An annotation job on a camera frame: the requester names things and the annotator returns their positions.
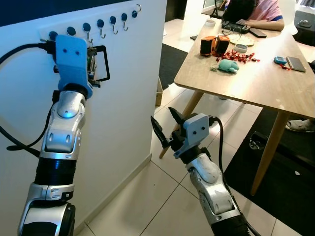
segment plate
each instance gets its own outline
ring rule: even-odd
[[[243,44],[246,46],[252,46],[254,45],[254,40],[252,40],[251,38],[242,35],[240,38],[239,34],[231,34],[228,36],[230,38],[230,42],[233,44]]]

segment wooden table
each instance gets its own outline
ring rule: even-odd
[[[286,122],[291,114],[306,118],[315,117],[315,76],[302,55],[292,35],[286,32],[262,30],[267,38],[256,38],[250,33],[246,36],[255,41],[246,54],[255,52],[260,62],[240,64],[236,75],[210,71],[216,58],[199,55],[200,39],[221,33],[221,21],[214,27],[204,26],[192,49],[179,70],[175,84],[194,90],[183,115],[192,113],[203,93],[218,95],[228,99],[272,109],[278,112],[267,145],[262,155],[251,194],[254,195],[268,169],[282,137]],[[306,73],[281,69],[273,60],[275,56],[299,58]],[[160,158],[166,153],[163,150]]]

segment tabletop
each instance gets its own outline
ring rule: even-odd
[[[249,61],[239,64],[236,74],[211,71],[217,66],[216,57],[200,55],[200,39],[221,33],[221,22],[214,27],[204,25],[181,69],[175,84],[213,95],[266,107],[277,111],[315,118],[315,75],[302,55],[294,38],[288,32],[261,30],[267,38],[246,36],[254,40],[246,54],[255,53],[260,62]],[[232,50],[230,43],[227,50]],[[306,73],[284,70],[274,63],[274,57],[299,58]]]

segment cardboard box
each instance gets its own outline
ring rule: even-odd
[[[163,95],[163,89],[162,89],[162,84],[161,81],[158,78],[157,82],[157,98],[156,98],[156,107],[159,107],[162,102],[162,95]]]

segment pink shirt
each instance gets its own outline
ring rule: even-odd
[[[277,21],[283,19],[281,10],[279,8],[278,0],[258,0],[258,5],[255,7],[248,20],[267,20]]]

